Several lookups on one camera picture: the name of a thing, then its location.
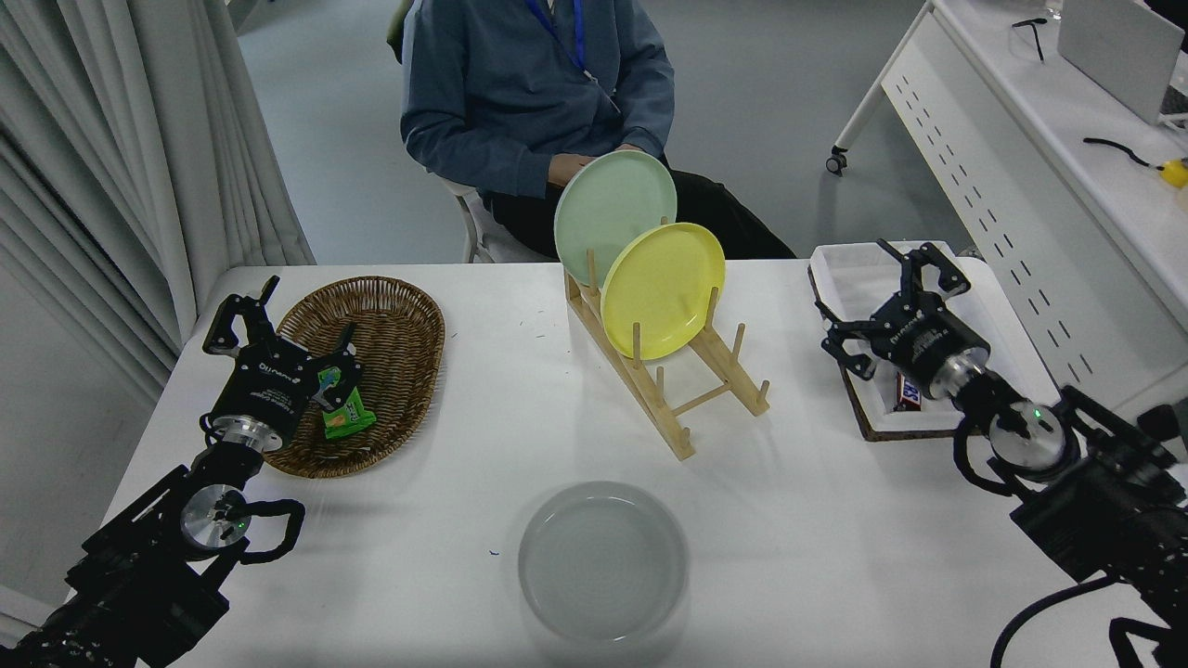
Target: table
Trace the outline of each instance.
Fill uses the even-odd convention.
[[[1038,26],[1040,62],[1011,24],[1042,13],[924,2],[838,146],[890,100],[1056,382],[1133,417],[1188,396],[1188,212],[1154,172],[1081,140],[1158,163],[1188,155],[1188,134],[1146,125],[1064,61],[1059,21]]]
[[[985,664],[1016,612],[1072,581],[1011,523],[1016,504],[959,475],[947,441],[860,439],[838,366],[820,349],[807,266],[728,264],[716,322],[747,323],[740,361],[771,379],[771,409],[752,417],[727,395],[687,414],[697,454],[684,462],[568,310],[560,265],[232,270],[109,516],[201,449],[197,416],[232,366],[204,355],[201,339],[228,292],[254,292],[274,271],[268,311],[279,322],[321,285],[398,277],[441,305],[447,344],[432,409],[388,459],[330,480],[265,467],[248,483],[251,499],[307,505],[301,540],[280,561],[232,573],[222,587],[230,612],[177,666]],[[997,289],[988,276],[971,276],[975,289]],[[1030,366],[1028,383],[1042,390],[1045,377]],[[668,387],[704,390],[685,374],[695,367],[668,360]],[[531,515],[561,489],[600,479],[659,498],[690,554],[672,618],[614,651],[545,632],[517,575]],[[257,521],[249,537],[264,549],[280,532]],[[1114,666],[1106,626],[1118,615],[1155,620],[1113,587],[1025,626],[1009,664]]]

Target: blue lanyard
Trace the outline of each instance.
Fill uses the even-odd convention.
[[[541,21],[544,30],[549,31],[549,34],[557,40],[557,45],[561,50],[565,52],[569,57],[569,62],[574,64],[575,68],[580,69],[586,78],[594,81],[594,75],[586,69],[586,21],[582,19],[582,0],[574,0],[574,43],[577,46],[577,53],[570,53],[565,49],[565,45],[561,43],[561,36],[557,34],[557,29],[552,26],[552,21],[549,17],[544,14],[544,10],[541,8],[541,2],[538,0],[524,0],[529,10],[536,15],[536,20]]]

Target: perforated panel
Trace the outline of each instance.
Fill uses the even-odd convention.
[[[1117,408],[1183,366],[1183,330],[936,19],[883,88],[1059,384]]]

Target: green snack package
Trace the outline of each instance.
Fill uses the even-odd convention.
[[[337,385],[341,378],[342,371],[336,366],[324,368],[317,374],[317,382],[323,390]],[[375,423],[375,414],[364,408],[359,387],[355,387],[350,390],[350,396],[340,408],[322,411],[322,422],[326,423],[326,439],[333,441],[371,427]]]

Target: desk leg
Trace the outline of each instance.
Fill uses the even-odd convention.
[[[887,70],[891,69],[891,64],[895,63],[896,58],[903,51],[904,45],[911,39],[911,36],[920,27],[920,21],[924,20],[924,15],[933,11],[933,0],[925,0],[924,6],[920,8],[920,13],[912,19],[911,25],[908,27],[908,32],[904,33],[903,39],[896,45],[895,51],[887,62],[883,65],[883,71],[871,84],[871,89],[866,92],[862,96],[862,101],[858,103],[858,108],[854,109],[854,114],[849,116],[849,121],[846,122],[846,127],[841,130],[841,134],[838,136],[838,141],[834,143],[832,155],[829,159],[826,160],[826,169],[838,176],[841,176],[841,170],[846,169],[846,152],[849,151],[851,145],[853,145],[854,139],[858,134],[866,127],[866,124],[871,120],[871,115],[874,113],[876,107],[883,101],[883,80],[887,75]]]

